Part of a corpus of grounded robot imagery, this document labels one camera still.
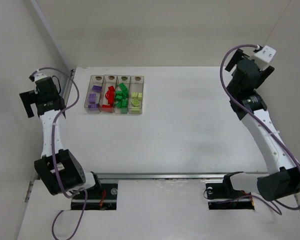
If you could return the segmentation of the red cylinder lego brick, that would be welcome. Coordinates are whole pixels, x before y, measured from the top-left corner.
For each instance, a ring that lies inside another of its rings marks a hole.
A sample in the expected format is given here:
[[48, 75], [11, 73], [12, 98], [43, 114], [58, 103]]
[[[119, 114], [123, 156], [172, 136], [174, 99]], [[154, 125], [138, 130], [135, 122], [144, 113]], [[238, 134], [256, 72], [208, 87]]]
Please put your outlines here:
[[114, 98], [109, 98], [107, 101], [108, 101], [109, 105], [113, 105], [114, 104]]

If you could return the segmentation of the green lego brick tall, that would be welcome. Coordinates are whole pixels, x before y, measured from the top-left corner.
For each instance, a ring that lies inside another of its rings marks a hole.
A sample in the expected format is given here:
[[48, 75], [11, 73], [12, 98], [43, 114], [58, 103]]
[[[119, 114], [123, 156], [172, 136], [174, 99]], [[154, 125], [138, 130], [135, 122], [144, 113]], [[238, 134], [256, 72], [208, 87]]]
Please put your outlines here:
[[116, 108], [121, 108], [121, 107], [122, 107], [122, 101], [117, 101], [117, 102], [115, 103], [115, 107], [116, 107]]

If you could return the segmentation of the green lettered lego brick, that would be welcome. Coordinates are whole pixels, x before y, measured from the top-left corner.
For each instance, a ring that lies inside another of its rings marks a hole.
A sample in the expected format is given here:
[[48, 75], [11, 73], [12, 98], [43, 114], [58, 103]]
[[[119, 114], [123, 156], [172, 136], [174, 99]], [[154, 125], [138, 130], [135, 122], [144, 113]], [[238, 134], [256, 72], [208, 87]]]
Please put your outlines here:
[[122, 94], [122, 99], [125, 100], [125, 99], [128, 99], [129, 98], [129, 94], [127, 92], [124, 92]]

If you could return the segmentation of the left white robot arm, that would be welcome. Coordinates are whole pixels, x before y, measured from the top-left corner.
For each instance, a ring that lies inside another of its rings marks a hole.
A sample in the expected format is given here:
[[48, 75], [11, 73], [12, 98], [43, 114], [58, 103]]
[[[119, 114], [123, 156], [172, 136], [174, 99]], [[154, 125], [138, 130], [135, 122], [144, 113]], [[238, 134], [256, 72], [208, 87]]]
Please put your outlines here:
[[37, 109], [42, 123], [43, 148], [34, 168], [49, 193], [75, 193], [83, 190], [102, 191], [102, 185], [94, 172], [87, 172], [61, 140], [61, 127], [66, 120], [66, 104], [60, 96], [52, 77], [44, 73], [30, 76], [35, 89], [20, 93], [29, 118], [34, 117], [31, 105]]

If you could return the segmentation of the yellow square lego brick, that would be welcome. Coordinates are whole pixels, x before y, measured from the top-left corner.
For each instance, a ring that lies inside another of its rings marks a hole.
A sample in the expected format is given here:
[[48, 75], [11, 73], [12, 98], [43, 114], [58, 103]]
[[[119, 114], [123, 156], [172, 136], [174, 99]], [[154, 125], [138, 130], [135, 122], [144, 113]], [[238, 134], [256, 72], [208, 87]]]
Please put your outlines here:
[[137, 95], [137, 99], [139, 101], [141, 101], [143, 99], [143, 93], [142, 92], [139, 92], [138, 95]]

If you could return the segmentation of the red round lego piece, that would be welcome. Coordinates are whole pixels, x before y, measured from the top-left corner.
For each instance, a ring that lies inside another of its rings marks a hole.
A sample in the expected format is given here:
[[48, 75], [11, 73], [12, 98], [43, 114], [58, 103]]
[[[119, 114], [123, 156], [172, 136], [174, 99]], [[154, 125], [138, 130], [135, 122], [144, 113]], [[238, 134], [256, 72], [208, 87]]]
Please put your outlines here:
[[115, 92], [113, 91], [107, 91], [105, 94], [105, 98], [108, 100], [110, 98], [114, 98], [115, 99]]

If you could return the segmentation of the purple rounded lego brick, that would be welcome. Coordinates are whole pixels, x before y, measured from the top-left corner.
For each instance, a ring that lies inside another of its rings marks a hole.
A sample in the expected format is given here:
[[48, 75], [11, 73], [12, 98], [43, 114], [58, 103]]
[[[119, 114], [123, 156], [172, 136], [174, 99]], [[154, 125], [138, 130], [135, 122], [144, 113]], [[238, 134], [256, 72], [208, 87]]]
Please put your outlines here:
[[101, 93], [102, 92], [102, 86], [98, 86], [98, 85], [93, 85], [92, 87], [92, 91], [96, 92], [96, 93]]

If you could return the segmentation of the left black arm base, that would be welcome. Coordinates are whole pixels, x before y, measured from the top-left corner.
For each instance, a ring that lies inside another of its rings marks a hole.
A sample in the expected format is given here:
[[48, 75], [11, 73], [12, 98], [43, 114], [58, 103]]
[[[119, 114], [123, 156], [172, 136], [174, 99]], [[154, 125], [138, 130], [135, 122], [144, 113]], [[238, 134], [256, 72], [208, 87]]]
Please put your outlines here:
[[[117, 209], [118, 182], [109, 181], [101, 183], [102, 190], [89, 189], [85, 210], [114, 211]], [[71, 200], [71, 210], [81, 210], [85, 203], [85, 193], [82, 191]]]

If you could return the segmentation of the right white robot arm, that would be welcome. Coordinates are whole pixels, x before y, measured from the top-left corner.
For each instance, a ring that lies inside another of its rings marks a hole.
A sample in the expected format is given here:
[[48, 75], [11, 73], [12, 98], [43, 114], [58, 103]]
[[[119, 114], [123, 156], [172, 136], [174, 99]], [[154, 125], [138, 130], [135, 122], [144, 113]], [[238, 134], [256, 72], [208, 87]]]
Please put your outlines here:
[[219, 75], [231, 72], [232, 79], [222, 87], [230, 98], [230, 106], [252, 135], [266, 164], [267, 174], [236, 172], [226, 176], [227, 184], [237, 191], [255, 192], [266, 201], [277, 201], [300, 192], [300, 163], [282, 142], [274, 127], [267, 105], [257, 93], [274, 68], [270, 65], [276, 51], [252, 45], [254, 54], [248, 56], [243, 45], [229, 50], [230, 61], [221, 63]]

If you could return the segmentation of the small red lego brick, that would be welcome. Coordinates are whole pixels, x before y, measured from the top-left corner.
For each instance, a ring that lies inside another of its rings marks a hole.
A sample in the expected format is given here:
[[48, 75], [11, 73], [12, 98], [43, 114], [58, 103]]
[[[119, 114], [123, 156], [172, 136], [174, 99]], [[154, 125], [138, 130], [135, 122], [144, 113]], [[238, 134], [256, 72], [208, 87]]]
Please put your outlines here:
[[108, 87], [108, 90], [109, 90], [110, 92], [115, 92], [115, 88], [114, 88], [113, 86]]

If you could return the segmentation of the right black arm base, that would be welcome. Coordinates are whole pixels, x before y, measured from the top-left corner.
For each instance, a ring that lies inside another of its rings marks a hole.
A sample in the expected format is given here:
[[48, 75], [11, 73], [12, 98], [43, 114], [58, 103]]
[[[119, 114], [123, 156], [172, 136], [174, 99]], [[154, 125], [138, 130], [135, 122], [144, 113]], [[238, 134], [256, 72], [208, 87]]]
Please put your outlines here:
[[254, 210], [254, 202], [250, 192], [234, 190], [222, 182], [209, 182], [205, 184], [203, 192], [208, 200], [209, 210]]

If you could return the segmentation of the purple flower lego brick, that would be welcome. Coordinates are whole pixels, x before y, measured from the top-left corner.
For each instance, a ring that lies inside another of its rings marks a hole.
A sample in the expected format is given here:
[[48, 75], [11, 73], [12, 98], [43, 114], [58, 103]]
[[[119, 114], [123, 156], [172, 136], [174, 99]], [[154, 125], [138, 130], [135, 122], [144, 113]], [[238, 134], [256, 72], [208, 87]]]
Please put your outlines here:
[[97, 101], [97, 95], [95, 93], [90, 93], [88, 96], [88, 102], [90, 104], [95, 104]]

